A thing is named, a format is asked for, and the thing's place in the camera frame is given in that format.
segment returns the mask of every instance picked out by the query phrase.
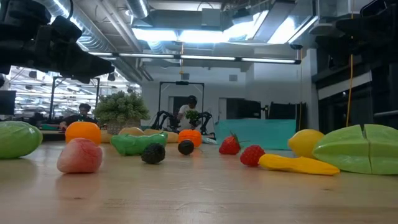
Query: computer monitor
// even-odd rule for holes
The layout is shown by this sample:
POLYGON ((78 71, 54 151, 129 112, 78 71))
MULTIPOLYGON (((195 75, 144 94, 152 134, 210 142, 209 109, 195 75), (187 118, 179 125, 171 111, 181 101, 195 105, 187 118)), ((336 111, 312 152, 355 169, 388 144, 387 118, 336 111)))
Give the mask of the computer monitor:
POLYGON ((0 115, 14 115, 17 91, 0 90, 0 115))

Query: green plant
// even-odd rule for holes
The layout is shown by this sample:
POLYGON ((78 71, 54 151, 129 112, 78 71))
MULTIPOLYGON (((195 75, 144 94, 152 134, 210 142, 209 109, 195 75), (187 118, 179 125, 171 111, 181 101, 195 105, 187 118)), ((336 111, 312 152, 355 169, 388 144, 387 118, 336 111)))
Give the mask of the green plant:
POLYGON ((199 118, 199 112, 197 111, 187 111, 185 117, 191 120, 197 120, 199 118))
POLYGON ((149 111, 144 100, 135 92, 127 94, 120 91, 112 95, 100 96, 93 113, 101 123, 109 121, 125 123, 131 119, 149 119, 149 111))

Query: person in background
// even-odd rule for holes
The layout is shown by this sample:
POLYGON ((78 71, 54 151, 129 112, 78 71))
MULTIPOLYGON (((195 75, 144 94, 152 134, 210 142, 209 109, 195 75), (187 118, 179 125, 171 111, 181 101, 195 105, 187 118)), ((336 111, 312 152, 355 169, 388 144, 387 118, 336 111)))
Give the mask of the person in background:
POLYGON ((76 122, 76 121, 86 121, 86 122, 91 122, 91 123, 95 123, 96 124, 97 121, 95 119, 90 118, 90 117, 87 116, 88 112, 90 112, 90 109, 91 109, 90 105, 88 105, 86 103, 80 104, 80 106, 79 106, 80 114, 72 115, 72 116, 69 116, 69 117, 65 118, 60 123, 60 129, 61 130, 67 129, 70 124, 72 124, 73 122, 76 122))
POLYGON ((198 100, 195 96, 188 96, 188 104, 182 105, 180 111, 178 112, 177 119, 180 121, 179 131, 185 129, 195 129, 195 127, 189 123, 189 119, 185 117, 187 111, 196 111, 198 100))

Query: blackberry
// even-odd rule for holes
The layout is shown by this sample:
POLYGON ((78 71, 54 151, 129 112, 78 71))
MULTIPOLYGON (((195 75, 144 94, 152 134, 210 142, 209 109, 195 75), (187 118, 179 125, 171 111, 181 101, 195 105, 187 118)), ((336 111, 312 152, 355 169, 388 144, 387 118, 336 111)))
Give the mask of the blackberry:
POLYGON ((178 151, 186 156, 193 152, 193 148, 193 142, 190 140, 184 140, 180 144, 178 144, 178 151))
POLYGON ((153 143, 144 149, 141 159, 148 164, 156 164, 164 160, 165 154, 166 151, 161 144, 153 143))

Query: red strawberry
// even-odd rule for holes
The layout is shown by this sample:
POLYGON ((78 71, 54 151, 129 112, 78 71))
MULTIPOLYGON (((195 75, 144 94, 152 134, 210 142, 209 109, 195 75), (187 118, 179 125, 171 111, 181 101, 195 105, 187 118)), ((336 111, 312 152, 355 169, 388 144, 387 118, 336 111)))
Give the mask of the red strawberry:
POLYGON ((241 150, 238 137, 233 133, 231 134, 231 136, 228 136, 224 139, 223 143, 218 149, 221 154, 236 155, 241 150))
POLYGON ((264 154, 265 152, 261 146, 249 146, 241 154, 241 162, 247 166, 258 166, 259 159, 264 154))

